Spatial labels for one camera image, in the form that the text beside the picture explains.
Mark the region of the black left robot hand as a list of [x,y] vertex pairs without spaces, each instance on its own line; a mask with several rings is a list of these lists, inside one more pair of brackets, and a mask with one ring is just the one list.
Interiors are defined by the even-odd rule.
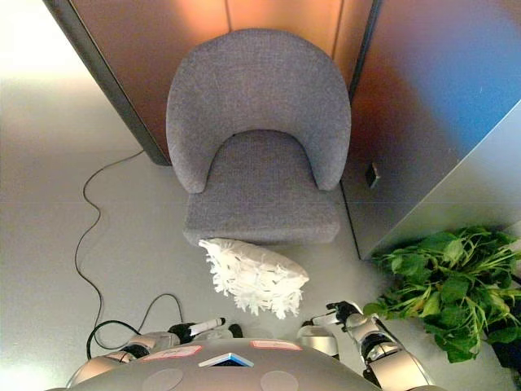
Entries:
[[174,334],[182,345],[192,342],[197,335],[223,326],[224,324],[225,318],[220,317],[202,323],[179,323],[171,326],[168,332]]

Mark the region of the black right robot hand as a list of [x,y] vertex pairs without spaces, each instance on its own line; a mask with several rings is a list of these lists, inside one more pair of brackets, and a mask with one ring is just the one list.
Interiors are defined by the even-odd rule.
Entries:
[[341,325],[346,326],[347,320],[354,314],[362,315],[358,305],[350,301],[339,301],[326,304],[326,313],[314,316],[310,322],[314,326]]

